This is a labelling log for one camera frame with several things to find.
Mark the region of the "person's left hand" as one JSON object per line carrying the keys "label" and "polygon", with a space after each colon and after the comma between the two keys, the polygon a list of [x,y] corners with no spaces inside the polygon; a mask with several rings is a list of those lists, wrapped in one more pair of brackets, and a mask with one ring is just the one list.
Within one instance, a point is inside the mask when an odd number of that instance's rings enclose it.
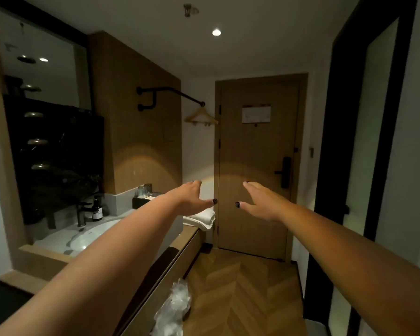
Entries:
{"label": "person's left hand", "polygon": [[195,201],[200,198],[201,185],[201,180],[190,181],[168,191],[165,197],[178,215],[191,216],[198,214],[195,213]]}

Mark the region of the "person's right hand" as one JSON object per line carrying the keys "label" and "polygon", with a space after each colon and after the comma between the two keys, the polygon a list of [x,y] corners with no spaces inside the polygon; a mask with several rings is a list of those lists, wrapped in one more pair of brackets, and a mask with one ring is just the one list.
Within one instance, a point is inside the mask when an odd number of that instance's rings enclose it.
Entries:
{"label": "person's right hand", "polygon": [[288,224],[299,217],[299,208],[286,198],[256,182],[243,182],[252,204],[257,206],[256,213],[249,213],[266,221]]}

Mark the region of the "person's right forearm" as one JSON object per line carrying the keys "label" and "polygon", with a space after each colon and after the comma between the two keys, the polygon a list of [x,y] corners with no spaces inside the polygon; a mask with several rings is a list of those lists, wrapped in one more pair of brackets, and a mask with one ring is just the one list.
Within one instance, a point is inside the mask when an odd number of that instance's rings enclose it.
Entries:
{"label": "person's right forearm", "polygon": [[419,267],[296,204],[280,219],[378,336],[420,336]]}

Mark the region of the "folded white towels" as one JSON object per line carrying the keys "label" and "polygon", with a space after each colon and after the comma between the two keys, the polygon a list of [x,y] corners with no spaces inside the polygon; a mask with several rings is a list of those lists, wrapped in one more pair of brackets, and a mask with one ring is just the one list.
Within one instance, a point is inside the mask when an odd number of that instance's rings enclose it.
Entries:
{"label": "folded white towels", "polygon": [[211,231],[215,220],[215,212],[211,208],[205,209],[198,214],[183,217],[184,225],[193,226],[202,231]]}

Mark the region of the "wooden entrance door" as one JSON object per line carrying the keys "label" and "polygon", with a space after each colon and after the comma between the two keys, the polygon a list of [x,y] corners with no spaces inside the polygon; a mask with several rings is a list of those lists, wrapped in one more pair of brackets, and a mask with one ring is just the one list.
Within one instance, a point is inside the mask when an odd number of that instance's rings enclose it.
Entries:
{"label": "wooden entrance door", "polygon": [[[242,183],[253,181],[296,203],[307,85],[308,73],[215,82],[215,247],[291,261],[292,233],[283,224],[263,222],[235,208],[235,202],[251,202]],[[268,104],[270,123],[242,124],[243,106]],[[288,189],[274,175],[284,157],[292,158]]]}

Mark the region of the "black electronic door lock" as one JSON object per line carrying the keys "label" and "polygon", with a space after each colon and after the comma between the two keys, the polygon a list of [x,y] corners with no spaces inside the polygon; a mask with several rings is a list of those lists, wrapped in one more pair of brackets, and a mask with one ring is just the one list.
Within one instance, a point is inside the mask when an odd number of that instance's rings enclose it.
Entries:
{"label": "black electronic door lock", "polygon": [[290,188],[290,177],[291,177],[291,157],[284,157],[282,160],[281,169],[274,171],[274,175],[280,175],[280,186],[282,189]]}

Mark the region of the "black tissue box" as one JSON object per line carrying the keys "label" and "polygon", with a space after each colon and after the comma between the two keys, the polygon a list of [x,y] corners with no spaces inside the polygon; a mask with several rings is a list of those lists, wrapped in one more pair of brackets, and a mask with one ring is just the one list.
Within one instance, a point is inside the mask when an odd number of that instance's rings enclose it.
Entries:
{"label": "black tissue box", "polygon": [[154,200],[156,197],[160,196],[162,193],[160,192],[154,192],[150,195],[147,195],[146,197],[142,198],[142,197],[133,197],[132,198],[132,208],[134,210],[139,209],[140,207],[142,207],[143,205],[145,205],[146,203],[149,203],[150,201]]}

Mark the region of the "wooden clothes hanger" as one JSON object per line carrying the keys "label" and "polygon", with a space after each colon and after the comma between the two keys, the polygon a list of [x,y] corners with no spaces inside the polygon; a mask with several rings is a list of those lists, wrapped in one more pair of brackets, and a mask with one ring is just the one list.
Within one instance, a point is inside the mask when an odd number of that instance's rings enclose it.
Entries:
{"label": "wooden clothes hanger", "polygon": [[204,125],[205,127],[219,125],[219,122],[211,114],[209,114],[205,107],[199,107],[196,112],[185,117],[185,123],[192,125]]}

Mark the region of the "white paper door notice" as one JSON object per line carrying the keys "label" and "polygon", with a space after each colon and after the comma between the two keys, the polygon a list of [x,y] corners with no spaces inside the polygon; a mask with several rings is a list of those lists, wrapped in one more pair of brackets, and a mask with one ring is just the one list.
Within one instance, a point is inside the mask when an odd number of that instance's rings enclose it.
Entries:
{"label": "white paper door notice", "polygon": [[241,112],[242,124],[263,124],[271,121],[271,105],[243,106]]}

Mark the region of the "dark soap dispenser bottle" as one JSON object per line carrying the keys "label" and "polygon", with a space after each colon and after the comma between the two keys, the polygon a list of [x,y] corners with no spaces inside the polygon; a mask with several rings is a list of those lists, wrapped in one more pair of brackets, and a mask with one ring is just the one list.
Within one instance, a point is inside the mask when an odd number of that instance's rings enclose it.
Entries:
{"label": "dark soap dispenser bottle", "polygon": [[92,220],[94,222],[100,221],[103,218],[103,211],[102,211],[102,198],[98,195],[94,196],[94,202],[92,205]]}

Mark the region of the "clear plastic bin bag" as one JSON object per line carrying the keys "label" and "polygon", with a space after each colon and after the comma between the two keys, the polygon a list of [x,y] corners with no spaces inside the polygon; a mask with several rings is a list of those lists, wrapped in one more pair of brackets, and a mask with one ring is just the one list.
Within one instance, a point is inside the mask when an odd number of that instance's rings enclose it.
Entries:
{"label": "clear plastic bin bag", "polygon": [[168,298],[154,316],[150,336],[184,336],[184,318],[190,311],[192,295],[184,279],[174,282]]}

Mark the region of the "white oval sink basin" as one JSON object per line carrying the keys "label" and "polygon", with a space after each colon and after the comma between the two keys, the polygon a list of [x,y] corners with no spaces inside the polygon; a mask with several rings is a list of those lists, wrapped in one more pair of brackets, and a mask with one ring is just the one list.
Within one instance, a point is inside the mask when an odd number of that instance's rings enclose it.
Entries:
{"label": "white oval sink basin", "polygon": [[82,252],[107,230],[116,225],[120,220],[121,219],[110,220],[94,227],[88,227],[84,231],[81,231],[72,237],[72,239],[67,243],[67,247],[73,251]]}

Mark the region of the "black sink faucet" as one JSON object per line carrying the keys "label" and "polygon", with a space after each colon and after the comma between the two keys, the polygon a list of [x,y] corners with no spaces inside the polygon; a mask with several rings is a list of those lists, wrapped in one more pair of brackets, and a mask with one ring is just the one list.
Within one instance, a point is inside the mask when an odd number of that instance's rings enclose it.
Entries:
{"label": "black sink faucet", "polygon": [[76,204],[77,211],[77,226],[82,228],[86,226],[87,218],[85,216],[86,212],[93,212],[92,203],[79,202]]}

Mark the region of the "black framed glass door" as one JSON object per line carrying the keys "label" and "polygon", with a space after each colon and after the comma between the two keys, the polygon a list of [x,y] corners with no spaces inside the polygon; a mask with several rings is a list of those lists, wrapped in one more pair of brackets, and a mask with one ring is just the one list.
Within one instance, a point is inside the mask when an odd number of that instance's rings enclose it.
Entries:
{"label": "black framed glass door", "polygon": [[375,242],[418,0],[360,0],[335,38],[316,213]]}

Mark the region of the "large wall mirror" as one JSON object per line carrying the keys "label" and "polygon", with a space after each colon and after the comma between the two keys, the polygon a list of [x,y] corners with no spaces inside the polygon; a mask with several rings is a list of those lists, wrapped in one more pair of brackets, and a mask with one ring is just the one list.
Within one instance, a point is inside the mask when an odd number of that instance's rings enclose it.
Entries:
{"label": "large wall mirror", "polygon": [[31,243],[77,224],[103,175],[104,119],[93,109],[85,36],[48,24],[0,7],[3,100]]}

